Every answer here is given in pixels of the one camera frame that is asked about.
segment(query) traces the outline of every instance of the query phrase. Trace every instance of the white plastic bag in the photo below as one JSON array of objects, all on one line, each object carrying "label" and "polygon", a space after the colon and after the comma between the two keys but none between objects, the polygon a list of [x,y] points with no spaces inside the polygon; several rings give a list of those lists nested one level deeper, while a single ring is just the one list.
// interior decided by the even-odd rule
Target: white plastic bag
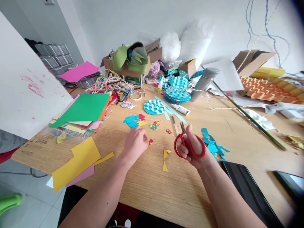
[{"label": "white plastic bag", "polygon": [[162,47],[161,61],[173,63],[180,55],[181,42],[176,32],[166,33],[160,40],[159,46]]},{"label": "white plastic bag", "polygon": [[181,51],[179,60],[183,63],[195,59],[196,70],[201,65],[207,48],[213,38],[214,23],[204,20],[191,22],[181,37]]}]

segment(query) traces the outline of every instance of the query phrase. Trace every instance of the glue bottle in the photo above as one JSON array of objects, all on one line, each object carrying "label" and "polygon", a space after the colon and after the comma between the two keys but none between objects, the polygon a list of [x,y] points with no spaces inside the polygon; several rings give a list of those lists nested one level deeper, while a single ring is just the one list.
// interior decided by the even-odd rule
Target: glue bottle
[{"label": "glue bottle", "polygon": [[162,85],[164,84],[163,79],[164,79],[164,77],[162,76],[161,81],[159,82],[158,87],[157,87],[157,92],[161,92],[161,90],[162,90]]},{"label": "glue bottle", "polygon": [[184,115],[188,115],[191,111],[189,109],[186,109],[180,105],[177,105],[177,104],[172,104],[172,106],[179,112],[181,112],[182,114]]}]

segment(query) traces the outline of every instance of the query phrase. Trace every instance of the stainless steel bottle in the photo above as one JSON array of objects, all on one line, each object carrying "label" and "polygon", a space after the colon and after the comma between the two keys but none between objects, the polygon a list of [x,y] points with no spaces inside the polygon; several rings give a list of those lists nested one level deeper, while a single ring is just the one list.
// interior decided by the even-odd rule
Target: stainless steel bottle
[{"label": "stainless steel bottle", "polygon": [[[200,77],[199,81],[195,85],[194,89],[196,90],[206,90],[210,83],[213,81],[213,79],[219,74],[219,69],[208,67],[205,69],[203,75]],[[195,102],[200,96],[202,95],[202,92],[198,91],[192,91],[191,92],[191,100],[192,102]]]}]

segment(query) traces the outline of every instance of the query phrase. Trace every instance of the phone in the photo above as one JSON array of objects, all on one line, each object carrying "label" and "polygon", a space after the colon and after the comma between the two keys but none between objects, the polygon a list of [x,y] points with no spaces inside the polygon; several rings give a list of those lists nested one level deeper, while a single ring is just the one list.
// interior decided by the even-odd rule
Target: phone
[{"label": "phone", "polygon": [[268,228],[284,227],[246,166],[228,161],[222,161],[221,166],[248,206]]}]

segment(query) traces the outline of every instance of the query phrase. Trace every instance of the stack of paper circles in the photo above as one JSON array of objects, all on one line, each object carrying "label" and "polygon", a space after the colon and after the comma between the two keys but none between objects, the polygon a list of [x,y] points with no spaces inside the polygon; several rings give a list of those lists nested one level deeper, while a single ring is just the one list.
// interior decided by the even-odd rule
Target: stack of paper circles
[{"label": "stack of paper circles", "polygon": [[143,105],[143,109],[151,115],[160,115],[166,111],[165,104],[159,100],[148,100]]},{"label": "stack of paper circles", "polygon": [[188,88],[189,86],[189,81],[185,78],[185,77],[174,77],[171,82],[170,82],[171,86],[173,87],[177,87],[177,88]]},{"label": "stack of paper circles", "polygon": [[164,98],[167,102],[171,104],[180,105],[186,103],[187,101],[190,101],[191,96],[185,90],[185,88],[170,86],[164,93]]}]

